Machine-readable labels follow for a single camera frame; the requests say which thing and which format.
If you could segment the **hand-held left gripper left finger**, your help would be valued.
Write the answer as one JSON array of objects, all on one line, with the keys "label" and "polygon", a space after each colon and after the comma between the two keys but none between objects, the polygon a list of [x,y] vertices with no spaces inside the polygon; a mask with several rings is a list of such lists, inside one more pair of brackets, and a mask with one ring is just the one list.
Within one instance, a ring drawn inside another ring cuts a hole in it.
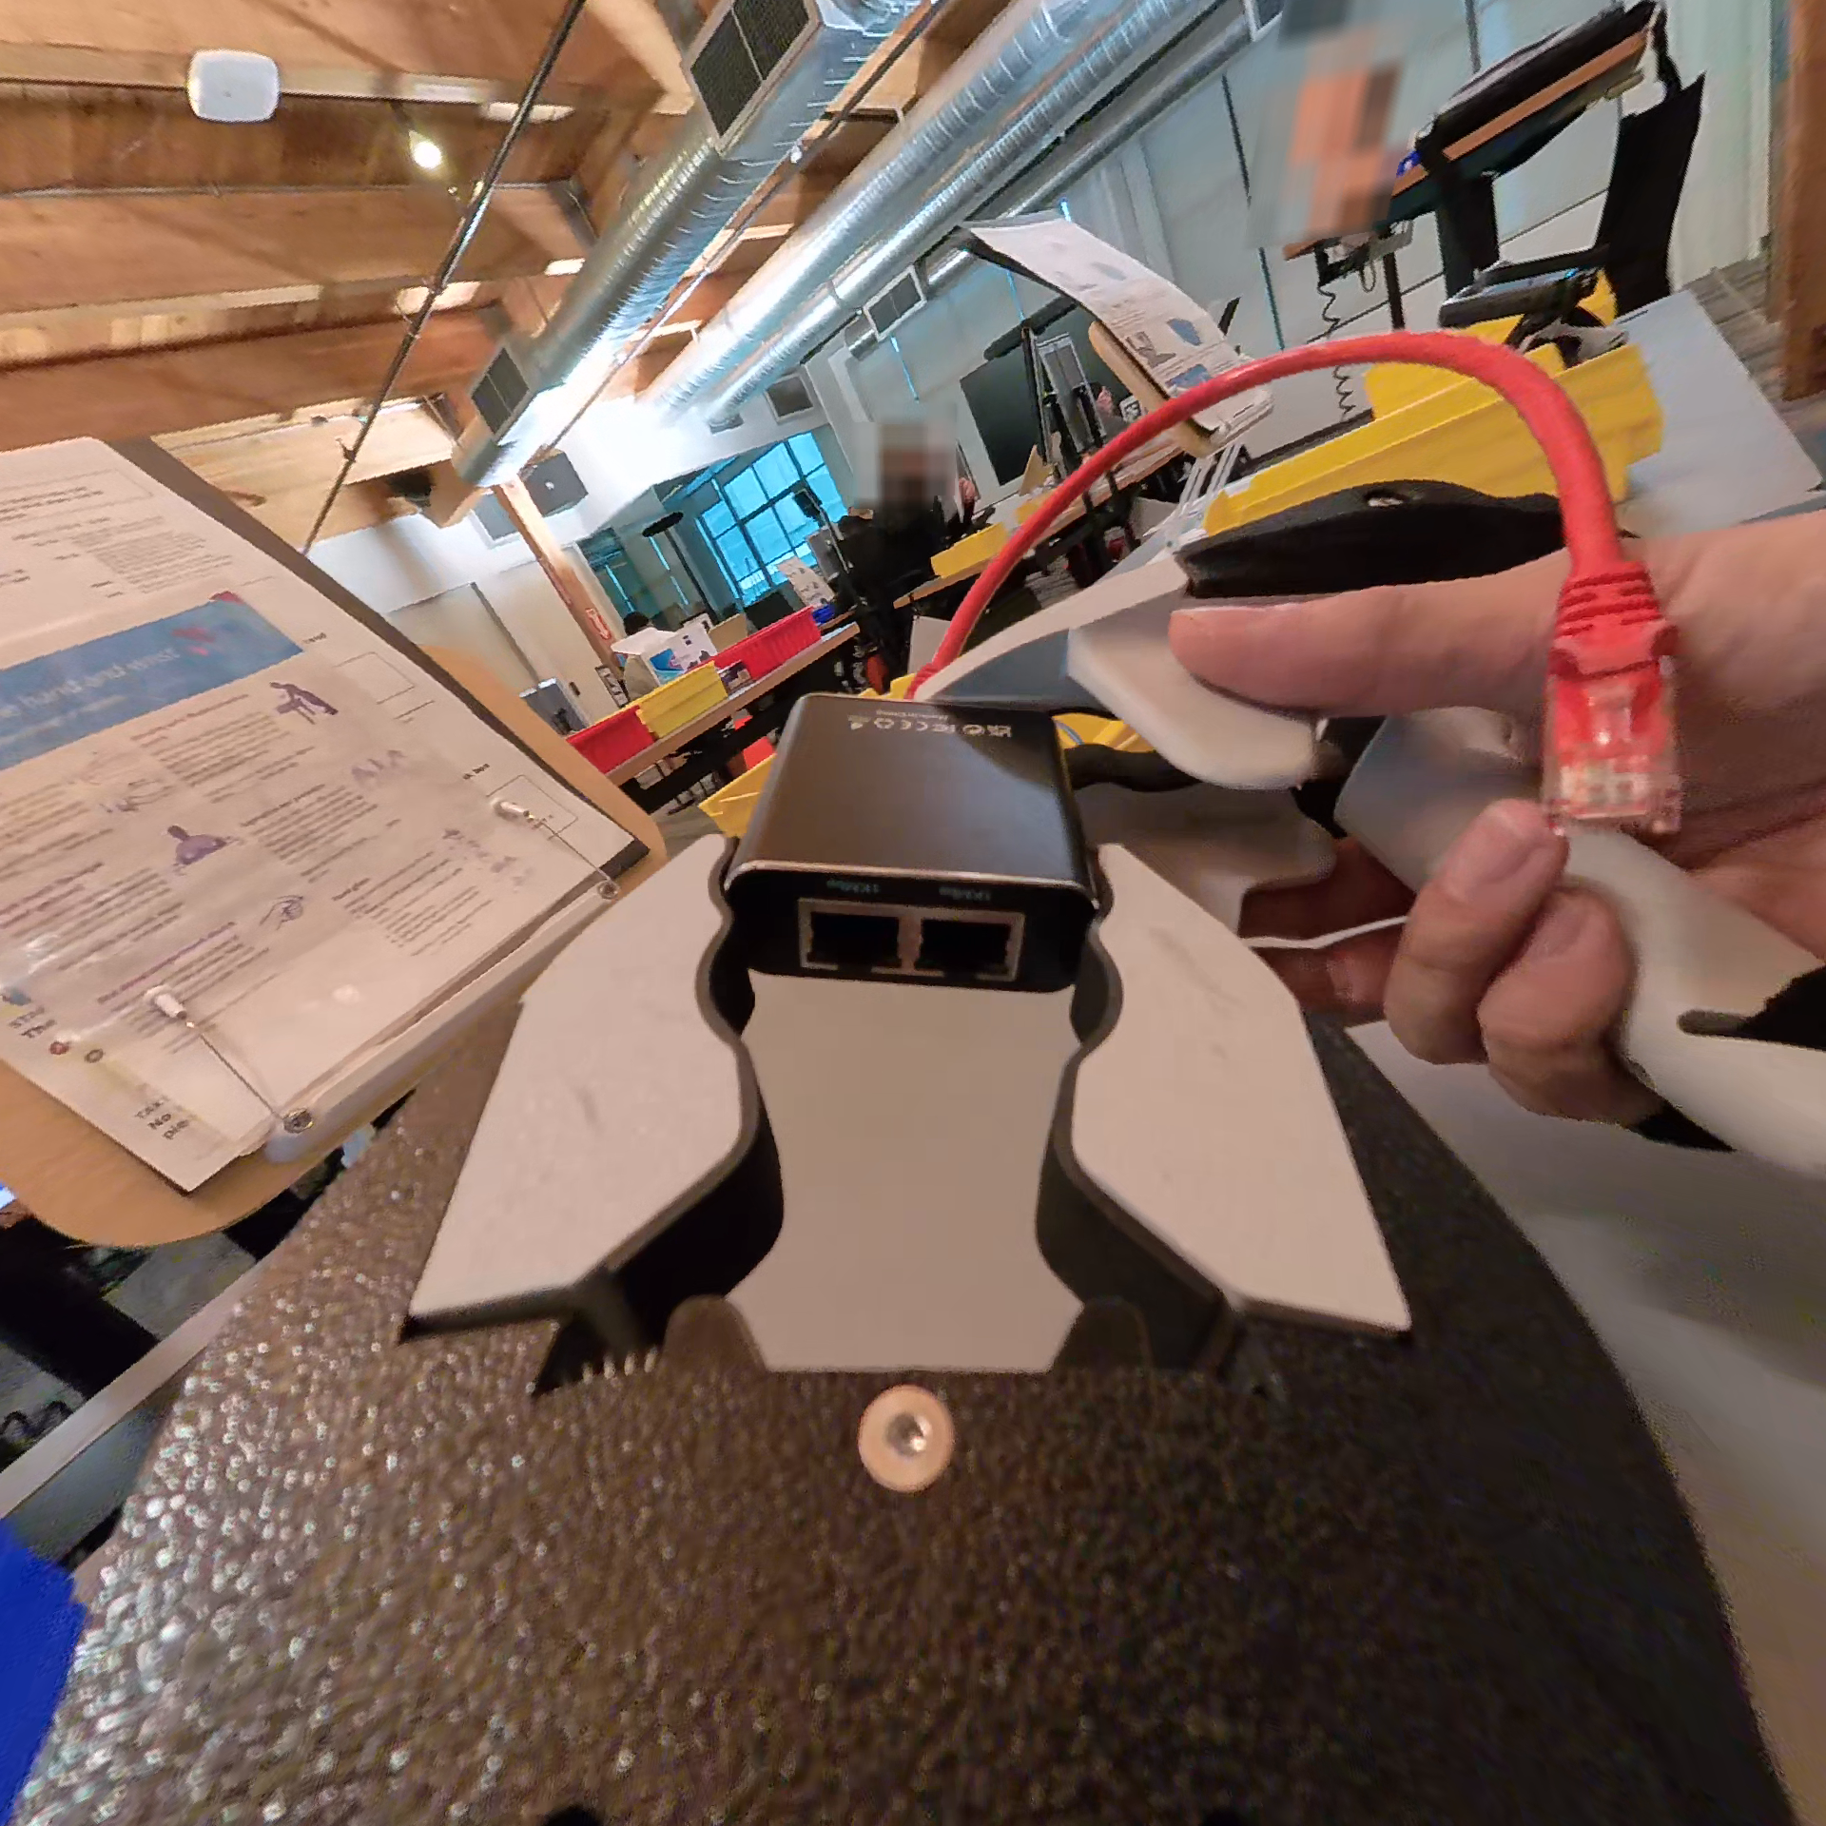
[{"label": "hand-held left gripper left finger", "polygon": [[556,1317],[597,1342],[661,1342],[678,1309],[734,1291],[783,1236],[728,855],[696,839],[520,1001],[411,1332]]}]

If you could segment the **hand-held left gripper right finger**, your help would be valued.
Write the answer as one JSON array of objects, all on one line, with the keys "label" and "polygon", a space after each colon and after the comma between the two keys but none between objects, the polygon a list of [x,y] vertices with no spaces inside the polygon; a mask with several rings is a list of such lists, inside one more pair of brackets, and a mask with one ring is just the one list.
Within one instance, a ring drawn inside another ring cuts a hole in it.
[{"label": "hand-held left gripper right finger", "polygon": [[1265,961],[1135,857],[1097,852],[1107,1003],[1060,1082],[1064,1181],[1234,1317],[1410,1329],[1308,1026]]}]

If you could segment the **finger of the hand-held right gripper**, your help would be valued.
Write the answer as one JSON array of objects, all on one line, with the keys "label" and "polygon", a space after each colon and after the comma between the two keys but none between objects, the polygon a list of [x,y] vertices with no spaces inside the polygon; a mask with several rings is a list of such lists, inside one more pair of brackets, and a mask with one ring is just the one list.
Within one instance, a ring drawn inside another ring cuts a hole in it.
[{"label": "finger of the hand-held right gripper", "polygon": [[1088,845],[1117,845],[1201,914],[1241,935],[1249,894],[1328,881],[1339,842],[1288,792],[1232,792],[1209,782],[1138,792],[1088,790]]},{"label": "finger of the hand-held right gripper", "polygon": [[1185,597],[1177,571],[1126,571],[992,634],[940,666],[928,680],[928,703],[1099,703],[1066,668],[1066,641],[1120,612]]}]

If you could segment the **black network splitter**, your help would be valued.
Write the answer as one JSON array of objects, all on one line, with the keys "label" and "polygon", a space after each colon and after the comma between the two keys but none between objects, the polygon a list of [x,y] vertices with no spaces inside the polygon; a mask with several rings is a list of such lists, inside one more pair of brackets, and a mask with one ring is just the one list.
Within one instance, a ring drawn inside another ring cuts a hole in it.
[{"label": "black network splitter", "polygon": [[1099,886],[1051,717],[814,694],[722,901],[752,974],[1057,993]]}]

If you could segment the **blue plastic bin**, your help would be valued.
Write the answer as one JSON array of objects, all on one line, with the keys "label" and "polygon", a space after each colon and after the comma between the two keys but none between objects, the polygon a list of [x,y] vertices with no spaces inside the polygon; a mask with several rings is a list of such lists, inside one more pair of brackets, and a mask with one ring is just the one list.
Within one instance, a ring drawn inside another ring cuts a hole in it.
[{"label": "blue plastic bin", "polygon": [[52,1731],[84,1606],[74,1577],[2,1529],[2,1823]]}]

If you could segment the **black standing desk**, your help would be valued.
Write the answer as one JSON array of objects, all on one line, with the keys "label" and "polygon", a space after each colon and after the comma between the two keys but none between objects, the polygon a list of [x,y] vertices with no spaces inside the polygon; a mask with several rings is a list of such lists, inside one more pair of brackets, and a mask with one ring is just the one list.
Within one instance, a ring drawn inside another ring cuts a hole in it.
[{"label": "black standing desk", "polygon": [[1389,223],[1432,217],[1447,293],[1499,260],[1495,179],[1637,78],[1660,4],[1611,4],[1540,37],[1460,87],[1417,134]]}]

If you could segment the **large yellow plastic bin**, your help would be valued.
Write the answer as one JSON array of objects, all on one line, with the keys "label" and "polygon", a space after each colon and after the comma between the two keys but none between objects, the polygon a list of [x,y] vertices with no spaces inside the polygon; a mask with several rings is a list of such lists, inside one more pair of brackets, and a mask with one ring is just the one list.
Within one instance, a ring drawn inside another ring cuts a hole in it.
[{"label": "large yellow plastic bin", "polygon": [[[1626,339],[1624,334],[1611,331],[1616,316],[1612,286],[1601,275],[1592,290],[1551,326],[1534,311],[1488,318],[1477,324],[1459,326],[1452,334],[1492,348],[1516,351],[1534,361],[1542,375],[1559,376],[1567,367],[1575,367],[1596,352],[1606,352]],[[1361,372],[1353,386],[1361,397],[1361,409],[1376,421],[1384,421],[1457,384],[1460,384],[1460,376],[1450,372],[1377,363]]]},{"label": "large yellow plastic bin", "polygon": [[[1662,411],[1645,359],[1619,344],[1551,380],[1586,425],[1611,501],[1624,501],[1629,467],[1657,454],[1662,439]],[[1446,484],[1485,496],[1554,492],[1545,456],[1516,413],[1486,387],[1460,378],[1389,417],[1369,417],[1334,439],[1274,459],[1217,494],[1201,529],[1232,534],[1321,496],[1390,484]]]}]

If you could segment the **large black screen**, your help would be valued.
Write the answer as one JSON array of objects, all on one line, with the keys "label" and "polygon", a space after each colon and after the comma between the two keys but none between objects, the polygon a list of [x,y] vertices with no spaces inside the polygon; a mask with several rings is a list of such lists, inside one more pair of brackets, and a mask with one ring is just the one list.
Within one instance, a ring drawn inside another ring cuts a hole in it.
[{"label": "large black screen", "polygon": [[1035,452],[1050,459],[1063,451],[1069,467],[1088,454],[1088,386],[1069,331],[1019,326],[997,336],[960,387],[1000,486],[1016,484]]}]

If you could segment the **red plastic bin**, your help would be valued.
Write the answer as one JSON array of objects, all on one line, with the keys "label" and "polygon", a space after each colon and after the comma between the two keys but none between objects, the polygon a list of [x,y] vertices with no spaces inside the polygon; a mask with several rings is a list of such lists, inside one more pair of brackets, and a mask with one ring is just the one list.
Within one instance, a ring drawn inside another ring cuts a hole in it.
[{"label": "red plastic bin", "polygon": [[750,680],[763,678],[814,648],[822,637],[817,612],[797,609],[720,651],[714,666],[722,675],[743,673]]}]

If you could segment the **wooden document stand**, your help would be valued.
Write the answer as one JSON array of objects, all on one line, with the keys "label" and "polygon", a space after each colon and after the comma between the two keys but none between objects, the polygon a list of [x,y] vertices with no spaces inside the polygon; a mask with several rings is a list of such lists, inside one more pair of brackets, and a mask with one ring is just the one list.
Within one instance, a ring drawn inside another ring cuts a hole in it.
[{"label": "wooden document stand", "polygon": [[1244,366],[1217,318],[1124,248],[1060,213],[964,224],[964,248],[1081,306],[1117,351],[1144,411]]}]

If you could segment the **instruction sheet on wooden stand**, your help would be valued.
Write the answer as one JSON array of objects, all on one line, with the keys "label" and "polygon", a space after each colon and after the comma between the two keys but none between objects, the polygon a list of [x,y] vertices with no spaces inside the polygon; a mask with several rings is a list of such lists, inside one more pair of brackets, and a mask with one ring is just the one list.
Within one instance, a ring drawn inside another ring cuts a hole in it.
[{"label": "instruction sheet on wooden stand", "polygon": [[508,1009],[589,918],[601,914],[616,894],[649,879],[666,850],[651,816],[639,812],[626,792],[609,786],[479,662],[454,651],[415,646],[157,442],[98,442],[98,449],[121,459],[145,484],[188,503],[223,535],[238,538],[263,562],[277,566],[287,578],[308,586],[338,622],[387,652],[416,689],[436,687],[462,709],[468,725],[489,731],[515,751],[543,786],[573,806],[591,806],[597,820],[624,836],[621,848],[606,859],[609,882],[586,891],[584,909],[569,929],[526,943],[506,963],[493,965],[482,974],[478,989],[462,989],[454,999],[451,1014],[421,1017],[376,1066],[360,1067],[352,1087],[329,1094],[325,1109],[308,1106],[307,1128],[282,1128],[277,1156],[265,1150],[238,1156],[193,1191],[173,1188],[149,1164],[60,1106],[47,1090],[31,1085],[13,1066],[4,1066],[4,1184],[21,1195],[35,1217],[75,1241],[149,1248],[210,1236],[249,1217],[359,1127],[415,1092],[486,1017]]}]

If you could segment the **printed instruction sheet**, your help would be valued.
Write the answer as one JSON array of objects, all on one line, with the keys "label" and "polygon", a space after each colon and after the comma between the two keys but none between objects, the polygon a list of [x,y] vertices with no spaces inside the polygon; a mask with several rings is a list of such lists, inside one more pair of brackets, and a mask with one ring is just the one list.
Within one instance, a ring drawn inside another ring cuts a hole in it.
[{"label": "printed instruction sheet", "polygon": [[193,1195],[512,999],[648,855],[197,478],[2,462],[4,1066]]}]

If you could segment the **white ceiling access point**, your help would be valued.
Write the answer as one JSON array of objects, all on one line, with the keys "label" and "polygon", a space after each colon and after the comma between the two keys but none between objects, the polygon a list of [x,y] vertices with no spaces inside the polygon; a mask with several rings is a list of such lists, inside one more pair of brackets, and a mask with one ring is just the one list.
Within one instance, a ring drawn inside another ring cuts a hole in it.
[{"label": "white ceiling access point", "polygon": [[188,60],[185,94],[199,123],[263,125],[277,111],[282,72],[261,52],[197,50]]}]

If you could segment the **silver air duct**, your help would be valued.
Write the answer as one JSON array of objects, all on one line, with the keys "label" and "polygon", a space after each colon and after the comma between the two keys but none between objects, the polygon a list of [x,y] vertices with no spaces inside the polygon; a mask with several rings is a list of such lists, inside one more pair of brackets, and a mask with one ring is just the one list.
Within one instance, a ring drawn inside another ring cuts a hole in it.
[{"label": "silver air duct", "polygon": [[599,392],[643,392],[1001,11],[675,4],[690,110],[611,189],[543,326],[475,376],[451,452],[462,486],[522,474]]},{"label": "silver air duct", "polygon": [[641,404],[672,423],[731,421],[1209,18],[1247,34],[1244,4],[1007,4],[923,102],[741,281]]}]

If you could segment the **wooden support post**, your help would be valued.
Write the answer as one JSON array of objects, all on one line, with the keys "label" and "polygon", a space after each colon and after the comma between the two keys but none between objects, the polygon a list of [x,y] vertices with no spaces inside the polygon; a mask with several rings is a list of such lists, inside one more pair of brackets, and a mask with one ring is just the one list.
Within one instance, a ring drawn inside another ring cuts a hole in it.
[{"label": "wooden support post", "polygon": [[1767,311],[1783,399],[1823,390],[1823,2],[1772,4]]}]

